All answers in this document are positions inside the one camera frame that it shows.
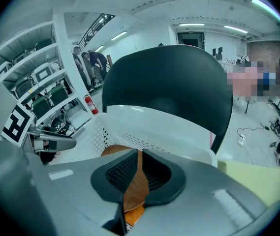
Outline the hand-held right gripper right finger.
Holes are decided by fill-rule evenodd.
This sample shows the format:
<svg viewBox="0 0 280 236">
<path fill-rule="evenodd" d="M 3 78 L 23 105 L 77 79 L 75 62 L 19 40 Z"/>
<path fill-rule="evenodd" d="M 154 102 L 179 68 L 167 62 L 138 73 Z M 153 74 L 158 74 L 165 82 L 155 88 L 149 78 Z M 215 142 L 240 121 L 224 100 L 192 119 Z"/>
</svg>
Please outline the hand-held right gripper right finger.
<svg viewBox="0 0 280 236">
<path fill-rule="evenodd" d="M 129 236 L 256 236 L 267 207 L 253 192 L 218 168 L 156 152 L 182 168 L 183 191 L 172 202 L 148 207 Z"/>
</svg>

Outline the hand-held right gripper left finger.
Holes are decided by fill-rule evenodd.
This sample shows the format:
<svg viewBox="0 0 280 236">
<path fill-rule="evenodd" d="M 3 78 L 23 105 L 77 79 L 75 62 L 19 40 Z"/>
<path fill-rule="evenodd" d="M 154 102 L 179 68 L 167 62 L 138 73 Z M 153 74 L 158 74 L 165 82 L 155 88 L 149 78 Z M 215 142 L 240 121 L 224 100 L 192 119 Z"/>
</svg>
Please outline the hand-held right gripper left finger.
<svg viewBox="0 0 280 236">
<path fill-rule="evenodd" d="M 44 166 L 29 155 L 29 167 L 46 209 L 40 236 L 125 236 L 124 192 L 137 170 L 137 150 Z"/>
</svg>

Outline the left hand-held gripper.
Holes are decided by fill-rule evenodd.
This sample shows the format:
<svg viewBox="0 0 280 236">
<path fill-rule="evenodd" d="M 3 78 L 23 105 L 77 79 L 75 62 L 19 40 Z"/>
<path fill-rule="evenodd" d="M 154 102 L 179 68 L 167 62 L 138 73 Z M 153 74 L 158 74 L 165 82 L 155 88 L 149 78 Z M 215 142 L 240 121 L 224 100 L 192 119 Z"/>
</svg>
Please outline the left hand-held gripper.
<svg viewBox="0 0 280 236">
<path fill-rule="evenodd" d="M 41 131 L 35 134 L 35 150 L 31 141 L 31 132 L 36 130 L 36 117 L 20 103 L 10 113 L 1 136 L 26 153 L 61 152 L 77 145 L 71 136 Z"/>
</svg>

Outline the brown wooden bowl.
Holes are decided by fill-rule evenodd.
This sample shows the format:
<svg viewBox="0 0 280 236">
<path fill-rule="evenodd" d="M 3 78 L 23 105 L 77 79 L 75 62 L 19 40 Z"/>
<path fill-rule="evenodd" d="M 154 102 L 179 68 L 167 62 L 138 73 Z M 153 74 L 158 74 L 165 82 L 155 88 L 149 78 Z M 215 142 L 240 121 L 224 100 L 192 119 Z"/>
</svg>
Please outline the brown wooden bowl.
<svg viewBox="0 0 280 236">
<path fill-rule="evenodd" d="M 143 172 L 143 152 L 138 149 L 112 145 L 102 157 L 117 154 L 119 157 L 99 167 L 91 181 L 102 199 L 121 204 L 124 212 L 142 206 L 149 193 L 149 183 Z"/>
</svg>

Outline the orange tissue box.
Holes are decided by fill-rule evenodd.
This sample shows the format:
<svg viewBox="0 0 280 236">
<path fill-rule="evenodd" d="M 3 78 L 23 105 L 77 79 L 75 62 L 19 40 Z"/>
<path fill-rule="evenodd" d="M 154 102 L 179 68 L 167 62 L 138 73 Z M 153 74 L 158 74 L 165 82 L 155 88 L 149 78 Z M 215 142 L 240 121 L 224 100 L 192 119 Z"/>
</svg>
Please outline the orange tissue box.
<svg viewBox="0 0 280 236">
<path fill-rule="evenodd" d="M 138 206 L 128 212 L 124 213 L 125 222 L 130 226 L 134 226 L 140 217 L 144 214 L 144 205 Z"/>
</svg>

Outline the table with yellow-green cloth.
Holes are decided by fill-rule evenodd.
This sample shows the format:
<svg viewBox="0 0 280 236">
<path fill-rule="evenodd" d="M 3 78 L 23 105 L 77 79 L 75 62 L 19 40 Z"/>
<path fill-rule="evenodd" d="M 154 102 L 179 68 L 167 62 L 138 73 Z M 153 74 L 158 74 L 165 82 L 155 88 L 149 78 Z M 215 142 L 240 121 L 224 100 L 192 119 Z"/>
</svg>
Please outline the table with yellow-green cloth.
<svg viewBox="0 0 280 236">
<path fill-rule="evenodd" d="M 219 160 L 218 169 L 251 190 L 268 207 L 280 201 L 280 167 Z"/>
</svg>

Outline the red fire extinguisher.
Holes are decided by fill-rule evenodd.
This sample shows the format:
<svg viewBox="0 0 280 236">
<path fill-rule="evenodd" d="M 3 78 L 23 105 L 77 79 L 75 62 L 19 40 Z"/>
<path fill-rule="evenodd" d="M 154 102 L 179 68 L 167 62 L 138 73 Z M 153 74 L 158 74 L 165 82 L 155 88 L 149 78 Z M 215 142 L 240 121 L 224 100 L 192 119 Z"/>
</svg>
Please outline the red fire extinguisher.
<svg viewBox="0 0 280 236">
<path fill-rule="evenodd" d="M 98 109 L 97 109 L 96 105 L 94 104 L 94 102 L 93 102 L 93 100 L 92 100 L 92 98 L 89 94 L 84 96 L 84 101 L 87 104 L 91 113 L 93 115 L 97 115 L 98 114 Z"/>
</svg>

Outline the white storage shelf rack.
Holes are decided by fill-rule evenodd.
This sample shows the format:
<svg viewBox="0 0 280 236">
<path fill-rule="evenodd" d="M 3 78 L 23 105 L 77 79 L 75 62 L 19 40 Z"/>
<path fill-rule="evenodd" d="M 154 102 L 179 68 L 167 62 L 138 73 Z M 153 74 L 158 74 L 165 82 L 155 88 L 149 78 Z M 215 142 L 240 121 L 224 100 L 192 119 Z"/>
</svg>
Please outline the white storage shelf rack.
<svg viewBox="0 0 280 236">
<path fill-rule="evenodd" d="M 69 45 L 55 21 L 37 24 L 0 44 L 0 82 L 36 117 L 36 126 L 56 126 L 65 118 L 73 136 L 91 118 L 84 86 Z"/>
</svg>

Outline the white perforated plastic basket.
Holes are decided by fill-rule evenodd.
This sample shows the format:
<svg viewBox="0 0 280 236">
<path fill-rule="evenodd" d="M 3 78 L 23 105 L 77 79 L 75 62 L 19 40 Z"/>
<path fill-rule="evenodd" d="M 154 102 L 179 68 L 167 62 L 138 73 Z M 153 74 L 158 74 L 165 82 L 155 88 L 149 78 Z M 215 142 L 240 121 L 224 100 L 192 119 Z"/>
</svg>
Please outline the white perforated plastic basket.
<svg viewBox="0 0 280 236">
<path fill-rule="evenodd" d="M 185 119 L 136 106 L 112 106 L 89 119 L 73 137 L 77 145 L 57 154 L 52 164 L 100 157 L 112 145 L 151 149 L 217 167 L 210 132 Z"/>
</svg>

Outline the black folding chair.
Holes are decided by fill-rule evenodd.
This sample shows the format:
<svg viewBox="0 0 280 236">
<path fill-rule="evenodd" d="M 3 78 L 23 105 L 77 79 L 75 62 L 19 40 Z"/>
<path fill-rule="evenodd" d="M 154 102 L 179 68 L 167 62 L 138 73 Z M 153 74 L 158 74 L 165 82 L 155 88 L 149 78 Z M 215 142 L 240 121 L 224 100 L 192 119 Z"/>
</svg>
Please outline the black folding chair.
<svg viewBox="0 0 280 236">
<path fill-rule="evenodd" d="M 153 47 L 113 63 L 103 84 L 102 110 L 116 105 L 155 109 L 195 123 L 215 135 L 211 150 L 217 153 L 231 119 L 232 85 L 203 49 Z"/>
</svg>

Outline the white desk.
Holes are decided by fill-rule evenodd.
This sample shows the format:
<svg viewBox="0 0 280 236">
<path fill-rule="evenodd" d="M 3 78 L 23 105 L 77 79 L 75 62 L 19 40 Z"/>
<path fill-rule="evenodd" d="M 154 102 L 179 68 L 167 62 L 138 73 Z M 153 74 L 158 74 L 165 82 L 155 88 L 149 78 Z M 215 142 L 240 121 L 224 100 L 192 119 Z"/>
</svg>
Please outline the white desk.
<svg viewBox="0 0 280 236">
<path fill-rule="evenodd" d="M 221 64 L 222 67 L 236 65 L 236 60 L 232 60 L 228 58 L 225 58 L 224 60 L 219 60 L 218 62 Z"/>
</svg>

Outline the black double door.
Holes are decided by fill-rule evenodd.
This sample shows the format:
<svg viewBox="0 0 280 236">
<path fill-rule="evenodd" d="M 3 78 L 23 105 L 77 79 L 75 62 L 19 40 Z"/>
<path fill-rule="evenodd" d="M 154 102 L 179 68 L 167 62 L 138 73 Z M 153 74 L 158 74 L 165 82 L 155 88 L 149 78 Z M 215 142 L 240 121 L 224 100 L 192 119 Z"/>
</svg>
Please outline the black double door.
<svg viewBox="0 0 280 236">
<path fill-rule="evenodd" d="M 179 44 L 190 45 L 205 50 L 204 32 L 179 32 L 177 36 Z"/>
</svg>

